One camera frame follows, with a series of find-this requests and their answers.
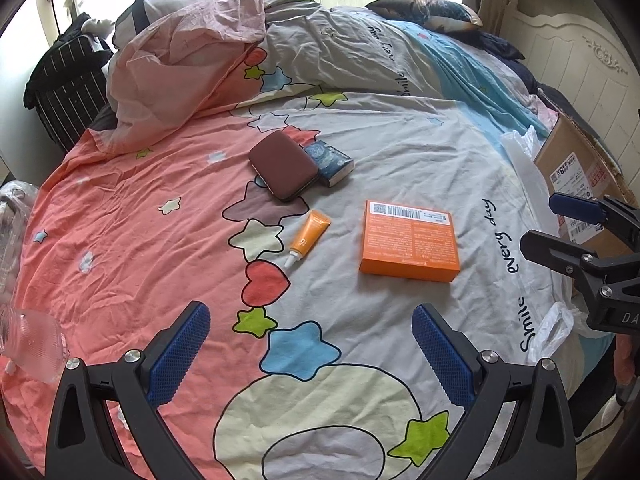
maroon case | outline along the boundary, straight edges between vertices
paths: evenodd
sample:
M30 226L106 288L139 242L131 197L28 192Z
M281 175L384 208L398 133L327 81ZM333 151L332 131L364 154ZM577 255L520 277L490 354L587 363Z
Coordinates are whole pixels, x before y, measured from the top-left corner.
M273 195L283 202L297 197L320 173L305 150L281 130L252 147L249 161Z

black bag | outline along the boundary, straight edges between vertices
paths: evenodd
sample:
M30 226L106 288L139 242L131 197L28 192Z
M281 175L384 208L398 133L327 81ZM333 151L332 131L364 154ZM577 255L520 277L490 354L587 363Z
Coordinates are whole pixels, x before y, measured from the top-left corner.
M107 104L102 67L113 52L103 41L83 34L90 17L80 14L40 59L24 90L25 108L36 108L49 137L65 153Z

clear plastic container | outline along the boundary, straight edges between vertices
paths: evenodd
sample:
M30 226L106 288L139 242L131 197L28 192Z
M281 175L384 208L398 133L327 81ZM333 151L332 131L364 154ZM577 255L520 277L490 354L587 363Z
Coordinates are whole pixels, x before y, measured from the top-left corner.
M60 324L46 312L0 306L0 354L31 377L52 383L69 357Z

headboard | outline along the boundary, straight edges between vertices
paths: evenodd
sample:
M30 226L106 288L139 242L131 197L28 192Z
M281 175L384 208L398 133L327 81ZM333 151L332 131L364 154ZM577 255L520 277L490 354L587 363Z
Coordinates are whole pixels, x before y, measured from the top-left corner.
M618 39L577 14L532 18L518 11L517 0L506 7L500 35L604 139L640 197L640 77Z

silver bolt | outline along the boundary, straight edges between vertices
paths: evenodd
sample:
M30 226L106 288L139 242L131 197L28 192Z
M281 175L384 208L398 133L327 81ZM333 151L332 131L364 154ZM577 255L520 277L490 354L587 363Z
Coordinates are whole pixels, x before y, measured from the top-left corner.
M138 359L140 359L140 350L129 350L124 354L124 360L127 363L135 363Z
M480 355L482 356L482 361L486 363L495 363L498 361L498 354L493 350L482 350Z
M551 359L547 359L545 357L544 359L542 359L542 367L545 370L549 370L550 372L552 372L553 370L556 369L556 363L553 362Z
M80 359L78 359L77 357L72 357L71 359L69 359L69 361L66 362L65 366L67 370L75 370L80 366Z

